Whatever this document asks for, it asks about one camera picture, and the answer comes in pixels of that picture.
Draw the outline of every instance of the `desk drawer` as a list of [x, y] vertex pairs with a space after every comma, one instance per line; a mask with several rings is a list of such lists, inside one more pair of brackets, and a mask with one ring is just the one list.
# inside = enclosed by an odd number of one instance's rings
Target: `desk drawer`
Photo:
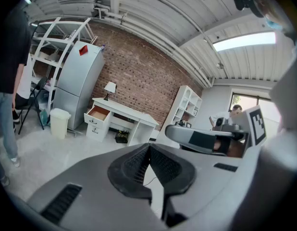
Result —
[[110, 121], [111, 112], [99, 106], [94, 106], [85, 114], [85, 122], [96, 128], [103, 129]]
[[108, 130], [102, 130], [102, 129], [96, 128], [96, 127], [88, 124], [86, 136], [88, 136], [89, 138], [92, 138], [96, 141], [102, 142], [103, 139], [105, 138], [107, 132], [108, 132]]

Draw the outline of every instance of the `cable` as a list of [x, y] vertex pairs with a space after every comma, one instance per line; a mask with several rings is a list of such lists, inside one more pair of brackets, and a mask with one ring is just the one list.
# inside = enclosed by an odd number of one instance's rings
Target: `cable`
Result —
[[154, 177], [148, 184], [145, 184], [145, 185], [143, 185], [143, 186], [145, 187], [145, 186], [149, 185], [155, 178], [157, 178], [157, 176]]

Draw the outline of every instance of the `chair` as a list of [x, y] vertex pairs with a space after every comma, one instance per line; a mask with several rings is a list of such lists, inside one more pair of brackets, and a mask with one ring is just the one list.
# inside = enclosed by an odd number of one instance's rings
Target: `chair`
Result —
[[[18, 134], [20, 134], [22, 128], [23, 128], [23, 124], [25, 122], [25, 119], [29, 113], [29, 111], [34, 108], [35, 111], [37, 112], [37, 116], [38, 116], [38, 119], [39, 119], [39, 122], [44, 130], [44, 126], [42, 124], [42, 121], [41, 121], [41, 118], [39, 117], [39, 105], [38, 105], [38, 101], [37, 101], [37, 97], [39, 96], [40, 92], [43, 90], [45, 84], [46, 84], [46, 81], [47, 81], [47, 77], [43, 77], [39, 82], [38, 84], [34, 87], [33, 91], [31, 92], [30, 96], [29, 96], [29, 99], [28, 99], [28, 102], [26, 105], [23, 105], [21, 107], [19, 107], [19, 109], [21, 109], [21, 126], [20, 126], [20, 129], [19, 129], [19, 132]], [[25, 114], [25, 117], [23, 119], [23, 110], [27, 110], [27, 113]]]

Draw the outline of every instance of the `black shirt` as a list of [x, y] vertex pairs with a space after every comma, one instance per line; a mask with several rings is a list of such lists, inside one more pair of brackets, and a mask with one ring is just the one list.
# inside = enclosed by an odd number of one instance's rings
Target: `black shirt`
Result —
[[13, 10], [0, 30], [0, 92], [11, 93], [19, 64], [27, 63], [31, 33], [24, 12]]

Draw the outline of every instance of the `refrigerator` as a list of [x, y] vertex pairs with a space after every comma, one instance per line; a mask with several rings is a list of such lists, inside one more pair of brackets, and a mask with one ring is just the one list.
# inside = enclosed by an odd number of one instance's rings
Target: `refrigerator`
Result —
[[[88, 52], [80, 55], [79, 50], [87, 45]], [[67, 127], [75, 129], [84, 122], [96, 80], [104, 66], [101, 48], [77, 41], [62, 68], [53, 107], [69, 112], [72, 116]]]

